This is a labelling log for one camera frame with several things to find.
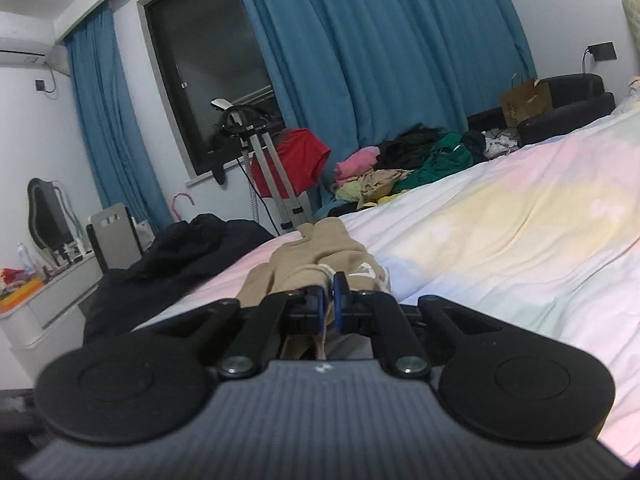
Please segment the brown paper bag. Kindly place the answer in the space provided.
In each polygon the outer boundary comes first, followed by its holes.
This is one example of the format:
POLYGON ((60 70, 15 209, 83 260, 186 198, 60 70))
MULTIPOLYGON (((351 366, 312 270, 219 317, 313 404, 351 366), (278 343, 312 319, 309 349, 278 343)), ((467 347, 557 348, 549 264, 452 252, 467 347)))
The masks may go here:
POLYGON ((519 73, 512 75, 510 89, 499 96, 499 102, 509 128, 553 107, 548 82, 537 78, 525 80, 519 73))

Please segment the black wall socket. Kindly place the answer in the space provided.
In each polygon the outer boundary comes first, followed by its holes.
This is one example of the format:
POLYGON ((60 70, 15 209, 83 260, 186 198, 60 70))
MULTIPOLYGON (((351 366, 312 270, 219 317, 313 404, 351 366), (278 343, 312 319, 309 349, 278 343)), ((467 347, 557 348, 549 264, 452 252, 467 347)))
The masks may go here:
POLYGON ((612 41, 590 44, 590 46, 587 47, 587 52, 592 56, 594 62, 617 60, 616 49, 612 41))

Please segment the black garment pile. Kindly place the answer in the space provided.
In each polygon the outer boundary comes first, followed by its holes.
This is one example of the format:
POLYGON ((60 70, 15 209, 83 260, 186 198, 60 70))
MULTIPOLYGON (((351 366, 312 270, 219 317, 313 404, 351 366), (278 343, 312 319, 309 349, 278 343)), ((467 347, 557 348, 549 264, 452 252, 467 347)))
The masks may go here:
POLYGON ((427 128, 415 125, 401 133, 394 140, 381 143, 380 154, 374 168, 382 169, 419 169, 431 154, 434 144, 446 134, 442 128, 427 128))

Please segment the green garment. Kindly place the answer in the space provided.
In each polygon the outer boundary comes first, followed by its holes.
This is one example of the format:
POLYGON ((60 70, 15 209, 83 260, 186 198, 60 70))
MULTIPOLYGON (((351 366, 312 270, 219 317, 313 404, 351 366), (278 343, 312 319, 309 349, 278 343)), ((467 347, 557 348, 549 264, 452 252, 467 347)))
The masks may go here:
POLYGON ((473 165, 473 153, 465 144, 465 134, 446 133, 435 142, 424 164, 394 185, 393 193, 437 182, 473 165))

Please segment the red garment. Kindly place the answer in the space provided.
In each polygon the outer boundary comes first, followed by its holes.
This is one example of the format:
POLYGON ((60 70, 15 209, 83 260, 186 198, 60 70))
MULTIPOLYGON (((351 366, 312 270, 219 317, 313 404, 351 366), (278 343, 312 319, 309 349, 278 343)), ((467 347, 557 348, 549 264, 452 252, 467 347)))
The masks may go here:
MULTIPOLYGON (((296 196, 319 183, 322 171, 330 158, 331 150, 309 129, 286 129, 280 136, 279 142, 274 146, 296 196)), ((288 193, 271 156, 267 152, 265 152, 265 156, 281 197, 288 198, 288 193)), ((255 156, 250 161, 250 171, 258 194, 262 197, 272 197, 255 156)))

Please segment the black sofa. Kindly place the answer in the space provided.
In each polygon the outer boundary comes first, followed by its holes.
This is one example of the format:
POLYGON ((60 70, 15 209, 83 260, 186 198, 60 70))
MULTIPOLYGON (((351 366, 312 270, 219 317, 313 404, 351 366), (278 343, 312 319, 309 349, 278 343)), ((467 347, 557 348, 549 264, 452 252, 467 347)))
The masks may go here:
POLYGON ((515 134, 519 146, 564 136, 608 116, 615 108, 615 98, 604 88, 596 74, 569 74, 544 78, 551 91, 552 109, 509 128, 500 106, 468 118, 472 130, 505 128, 515 134))

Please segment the blue curtain right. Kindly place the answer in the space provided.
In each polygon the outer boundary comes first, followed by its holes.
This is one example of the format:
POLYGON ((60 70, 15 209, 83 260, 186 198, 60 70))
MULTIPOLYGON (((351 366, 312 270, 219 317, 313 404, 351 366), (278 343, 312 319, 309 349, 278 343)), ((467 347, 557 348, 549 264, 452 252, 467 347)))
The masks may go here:
POLYGON ((242 0, 285 123, 340 162, 415 125, 462 132, 536 68, 512 0, 242 0))

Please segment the blue curtain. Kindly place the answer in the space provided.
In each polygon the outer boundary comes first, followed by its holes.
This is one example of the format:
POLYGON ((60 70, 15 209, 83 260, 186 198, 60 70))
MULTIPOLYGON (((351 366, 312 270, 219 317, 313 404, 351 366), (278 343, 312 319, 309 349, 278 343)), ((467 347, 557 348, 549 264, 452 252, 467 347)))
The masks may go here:
POLYGON ((82 140, 103 207, 127 206, 160 231, 172 222, 143 143, 115 34, 100 4, 65 38, 82 140))
POLYGON ((536 68, 512 0, 242 0, 285 123, 340 162, 415 125, 462 132, 536 68))

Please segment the cream ribbed pillow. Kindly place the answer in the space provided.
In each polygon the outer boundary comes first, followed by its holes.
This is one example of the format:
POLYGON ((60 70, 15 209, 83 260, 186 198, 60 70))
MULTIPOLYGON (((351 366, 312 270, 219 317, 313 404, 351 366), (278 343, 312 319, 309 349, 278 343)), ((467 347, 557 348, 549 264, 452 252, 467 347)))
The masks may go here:
POLYGON ((625 12, 627 24, 634 40, 634 48, 640 55, 640 0, 620 0, 625 12))

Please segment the yellow garment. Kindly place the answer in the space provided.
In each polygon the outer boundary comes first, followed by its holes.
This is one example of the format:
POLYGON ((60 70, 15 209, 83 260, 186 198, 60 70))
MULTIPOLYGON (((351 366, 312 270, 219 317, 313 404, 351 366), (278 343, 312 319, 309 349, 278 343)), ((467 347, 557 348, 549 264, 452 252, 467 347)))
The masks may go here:
POLYGON ((362 186, 357 180, 338 186, 333 192, 338 200, 355 204, 357 210, 387 204, 398 196, 393 193, 393 183, 362 186))

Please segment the dark window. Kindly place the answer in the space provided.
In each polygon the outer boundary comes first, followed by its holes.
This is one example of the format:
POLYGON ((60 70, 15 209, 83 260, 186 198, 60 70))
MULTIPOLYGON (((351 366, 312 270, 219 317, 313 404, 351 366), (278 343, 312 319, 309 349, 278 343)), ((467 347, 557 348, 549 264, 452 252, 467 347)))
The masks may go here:
POLYGON ((242 0, 151 0, 144 5, 160 76, 194 172, 220 171, 240 154, 218 132, 223 98, 266 112, 284 128, 280 108, 242 0))

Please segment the beige patterned garment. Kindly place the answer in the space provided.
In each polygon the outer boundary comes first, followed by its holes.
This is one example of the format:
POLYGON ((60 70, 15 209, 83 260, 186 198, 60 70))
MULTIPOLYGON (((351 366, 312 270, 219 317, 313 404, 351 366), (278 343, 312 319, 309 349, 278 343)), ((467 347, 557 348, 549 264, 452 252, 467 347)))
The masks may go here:
POLYGON ((381 198, 390 195, 394 185, 412 174, 403 169, 370 169, 358 178, 360 199, 358 209, 367 204, 377 203, 381 198))

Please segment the black clothing heap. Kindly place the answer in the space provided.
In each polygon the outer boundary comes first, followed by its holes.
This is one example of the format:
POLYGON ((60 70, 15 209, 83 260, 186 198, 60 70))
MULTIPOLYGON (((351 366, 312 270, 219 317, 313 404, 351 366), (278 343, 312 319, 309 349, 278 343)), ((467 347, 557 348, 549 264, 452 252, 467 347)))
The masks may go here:
POLYGON ((224 221, 214 214, 171 224, 139 261, 104 274, 86 314, 82 343, 131 332, 273 239, 253 220, 224 221))

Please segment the white air conditioner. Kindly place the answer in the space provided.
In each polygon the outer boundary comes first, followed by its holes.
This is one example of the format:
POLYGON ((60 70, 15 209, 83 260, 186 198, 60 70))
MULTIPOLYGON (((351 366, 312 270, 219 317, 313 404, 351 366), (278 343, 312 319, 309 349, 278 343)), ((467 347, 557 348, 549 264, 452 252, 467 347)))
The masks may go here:
POLYGON ((0 37, 2 67, 47 65, 70 76, 66 47, 56 40, 50 20, 2 11, 0 37))

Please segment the tan t-shirt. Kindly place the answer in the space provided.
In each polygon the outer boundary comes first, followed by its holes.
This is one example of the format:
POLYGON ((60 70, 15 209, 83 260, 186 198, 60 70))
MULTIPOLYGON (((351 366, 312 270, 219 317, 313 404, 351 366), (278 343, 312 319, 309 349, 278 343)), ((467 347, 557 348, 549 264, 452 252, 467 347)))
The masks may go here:
MULTIPOLYGON (((276 249, 270 259, 256 266, 236 295, 243 307, 255 307, 270 294, 308 286, 319 286, 327 294, 337 273, 344 273, 352 290, 390 291, 390 276, 367 248, 351 238, 337 218, 303 224, 299 240, 276 249)), ((370 340, 360 335, 341 335, 336 328, 336 310, 330 300, 317 335, 284 336, 277 357, 300 360, 305 354, 324 361, 370 359, 370 340)))

